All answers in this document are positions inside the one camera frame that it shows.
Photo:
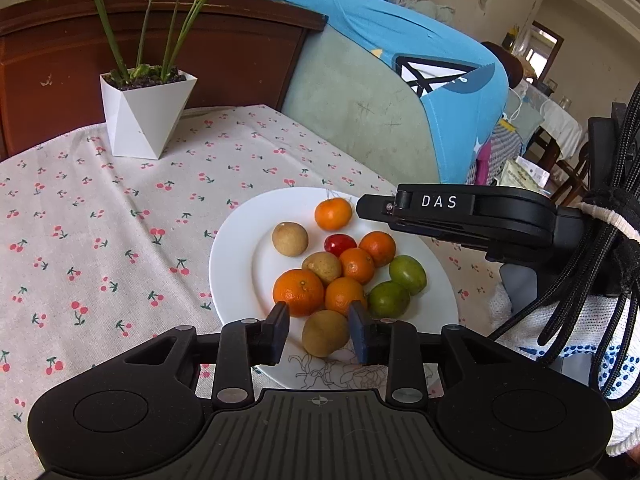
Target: metal screw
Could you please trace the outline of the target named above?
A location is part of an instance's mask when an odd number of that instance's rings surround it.
[[[245,400],[249,394],[242,388],[225,388],[218,392],[218,400],[225,404],[235,404]]]
[[[413,404],[422,400],[422,394],[415,388],[398,388],[391,396],[394,400],[403,404]]]

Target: ribbed black surface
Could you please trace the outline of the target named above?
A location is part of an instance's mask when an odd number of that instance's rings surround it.
[[[46,474],[43,480],[62,480]],[[267,390],[257,405],[217,414],[172,464],[136,480],[490,480],[436,437],[420,413],[373,391]],[[585,471],[567,480],[597,480]]]

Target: wooden headboard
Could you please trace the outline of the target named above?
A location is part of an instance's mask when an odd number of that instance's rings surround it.
[[[144,61],[159,64],[175,0],[156,0]],[[146,0],[105,0],[127,66]],[[189,4],[181,4],[179,23]],[[300,49],[324,16],[271,0],[209,0],[178,56],[198,78],[187,107],[282,106]],[[0,10],[0,156],[104,121],[98,75],[115,67],[93,0],[31,0]]]

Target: beige elastic band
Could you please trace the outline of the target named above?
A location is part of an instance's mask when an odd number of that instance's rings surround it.
[[[640,243],[640,234],[638,234],[638,231],[636,231],[622,215],[619,215],[615,211],[611,211],[609,209],[605,209],[603,207],[592,204],[586,204],[584,202],[580,202],[576,207],[589,216],[593,216],[598,220],[602,220],[607,224],[613,225],[613,227],[615,227],[627,238]]]

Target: white flower pot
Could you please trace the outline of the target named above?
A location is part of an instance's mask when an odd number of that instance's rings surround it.
[[[180,119],[197,78],[121,91],[100,76],[111,153],[158,160]]]

